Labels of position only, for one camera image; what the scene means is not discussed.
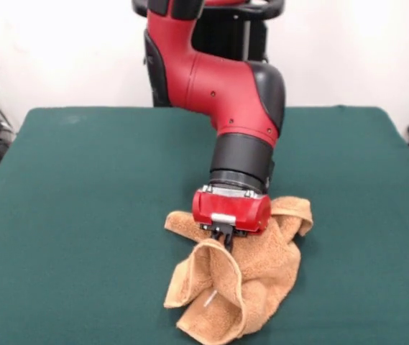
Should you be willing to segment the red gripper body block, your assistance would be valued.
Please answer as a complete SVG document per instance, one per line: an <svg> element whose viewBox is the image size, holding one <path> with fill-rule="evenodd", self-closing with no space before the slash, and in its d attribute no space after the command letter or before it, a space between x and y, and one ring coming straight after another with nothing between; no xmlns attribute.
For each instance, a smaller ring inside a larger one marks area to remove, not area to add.
<svg viewBox="0 0 409 345"><path fill-rule="evenodd" d="M192 214L194 221L208 231L229 228L241 236L260 234L270 219L271 200L253 190L204 185L193 196Z"/></svg>

